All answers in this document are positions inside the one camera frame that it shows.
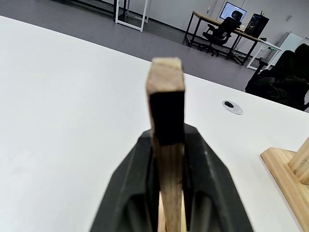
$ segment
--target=computer monitor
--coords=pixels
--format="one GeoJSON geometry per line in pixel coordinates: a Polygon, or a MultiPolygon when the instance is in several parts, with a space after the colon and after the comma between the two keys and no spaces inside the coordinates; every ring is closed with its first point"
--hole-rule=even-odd
{"type": "Polygon", "coordinates": [[[221,12],[220,18],[221,18],[221,19],[226,19],[226,17],[231,17],[231,16],[232,16],[232,13],[233,13],[234,11],[239,11],[239,12],[242,13],[242,17],[241,17],[240,21],[243,20],[244,16],[245,16],[246,13],[247,13],[247,11],[245,11],[245,10],[243,10],[243,9],[241,9],[241,8],[239,8],[239,7],[237,7],[237,6],[233,5],[233,4],[231,4],[231,3],[229,3],[229,2],[226,2],[225,6],[224,6],[224,8],[223,8],[223,10],[222,10],[222,12],[221,12]]]}

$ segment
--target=wooden post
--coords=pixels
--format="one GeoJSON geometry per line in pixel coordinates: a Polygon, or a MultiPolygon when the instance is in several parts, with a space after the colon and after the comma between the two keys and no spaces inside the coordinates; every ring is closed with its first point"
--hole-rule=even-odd
{"type": "Polygon", "coordinates": [[[301,183],[309,185],[309,138],[293,156],[289,166],[301,183]]]}
{"type": "Polygon", "coordinates": [[[167,232],[181,231],[184,81],[178,58],[154,58],[146,84],[167,232]]]}

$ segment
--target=chair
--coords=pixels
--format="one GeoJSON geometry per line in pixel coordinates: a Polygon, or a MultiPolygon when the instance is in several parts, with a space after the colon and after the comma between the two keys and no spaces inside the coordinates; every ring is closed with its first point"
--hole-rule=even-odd
{"type": "Polygon", "coordinates": [[[306,110],[305,95],[309,90],[309,46],[300,45],[295,52],[284,51],[271,70],[261,69],[268,65],[263,58],[249,80],[247,93],[278,102],[298,110],[306,110]]]}
{"type": "Polygon", "coordinates": [[[203,32],[203,36],[210,42],[210,45],[199,45],[198,50],[202,51],[202,49],[208,47],[207,53],[212,51],[211,56],[213,57],[214,52],[216,51],[217,56],[219,56],[220,51],[213,48],[212,45],[216,44],[222,46],[225,44],[231,37],[231,33],[241,25],[241,17],[241,12],[234,11],[232,17],[227,17],[217,29],[213,25],[208,24],[209,28],[206,32],[203,32]]]}

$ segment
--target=white table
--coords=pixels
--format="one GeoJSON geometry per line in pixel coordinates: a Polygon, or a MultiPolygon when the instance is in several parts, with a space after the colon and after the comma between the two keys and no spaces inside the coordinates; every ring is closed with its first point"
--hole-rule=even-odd
{"type": "MultiPolygon", "coordinates": [[[[150,127],[150,62],[4,17],[0,28],[0,231],[85,232],[150,127]]],[[[297,150],[309,114],[190,75],[185,83],[185,122],[229,168],[254,231],[301,231],[259,155],[297,150]]]]}
{"type": "Polygon", "coordinates": [[[252,62],[254,61],[255,58],[257,58],[257,56],[259,55],[259,53],[261,51],[265,51],[267,48],[272,47],[274,50],[276,50],[275,54],[271,57],[271,59],[268,62],[268,65],[264,68],[264,69],[268,69],[271,65],[272,65],[272,61],[275,59],[275,57],[277,56],[277,54],[282,51],[281,48],[271,44],[270,42],[264,41],[259,39],[259,42],[262,44],[261,47],[259,48],[259,50],[256,52],[256,54],[252,57],[252,59],[250,60],[250,62],[247,64],[247,69],[253,69],[253,70],[257,70],[256,67],[251,66],[252,62]]]}

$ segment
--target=wooden stand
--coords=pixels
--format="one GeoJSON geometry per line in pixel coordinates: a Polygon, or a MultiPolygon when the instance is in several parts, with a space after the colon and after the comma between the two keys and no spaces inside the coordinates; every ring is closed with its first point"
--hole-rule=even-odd
{"type": "Polygon", "coordinates": [[[309,232],[309,138],[297,152],[269,148],[261,154],[304,232],[309,232]]]}
{"type": "Polygon", "coordinates": [[[159,215],[159,229],[180,232],[184,155],[184,81],[180,59],[154,58],[146,90],[165,215],[159,215]]]}

